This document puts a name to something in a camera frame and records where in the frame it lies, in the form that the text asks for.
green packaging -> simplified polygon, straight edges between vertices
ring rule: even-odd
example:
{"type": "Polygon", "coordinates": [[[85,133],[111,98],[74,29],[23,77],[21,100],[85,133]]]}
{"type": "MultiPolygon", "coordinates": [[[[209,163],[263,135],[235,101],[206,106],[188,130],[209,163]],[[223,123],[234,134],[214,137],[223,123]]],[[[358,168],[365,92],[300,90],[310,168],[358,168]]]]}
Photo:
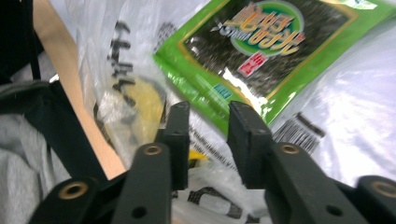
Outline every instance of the green packaging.
{"type": "Polygon", "coordinates": [[[212,0],[154,59],[227,133],[231,101],[252,105],[270,123],[368,30],[394,14],[379,0],[212,0]]]}

